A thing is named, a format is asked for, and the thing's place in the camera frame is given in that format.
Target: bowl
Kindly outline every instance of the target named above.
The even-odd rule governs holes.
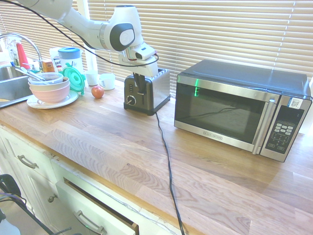
[[[52,90],[57,90],[63,87],[66,87],[69,84],[68,77],[63,78],[63,82],[57,83],[57,84],[48,84],[48,85],[34,85],[28,82],[29,88],[33,91],[39,91],[39,92],[47,92]]]
[[[57,84],[63,81],[63,75],[58,72],[43,72],[43,73],[37,73],[39,77],[42,77],[45,82],[38,81],[33,77],[29,77],[28,81],[30,84],[33,85],[46,85],[46,84]]]
[[[34,96],[43,102],[60,103],[69,93],[69,84],[63,88],[51,91],[34,91],[30,89]]]

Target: stainless steel sink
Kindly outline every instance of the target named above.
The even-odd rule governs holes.
[[[16,71],[15,67],[0,67],[0,81],[22,76],[24,76],[24,74]]]
[[[28,76],[18,71],[15,73],[12,69],[14,68],[2,67],[0,69],[0,71],[4,71],[1,74],[5,74],[7,71],[7,74],[0,79],[0,109],[25,101],[32,95],[28,85]]]

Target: microwave window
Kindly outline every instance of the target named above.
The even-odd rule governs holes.
[[[252,143],[265,102],[177,84],[176,120]]]

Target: stainless steel microwave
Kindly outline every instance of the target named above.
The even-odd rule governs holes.
[[[177,77],[174,126],[284,162],[311,104],[305,74],[203,60]]]

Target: toaster knob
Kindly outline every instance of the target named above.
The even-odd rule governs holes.
[[[136,104],[136,99],[132,95],[127,96],[126,98],[126,103],[129,105],[135,105]]]

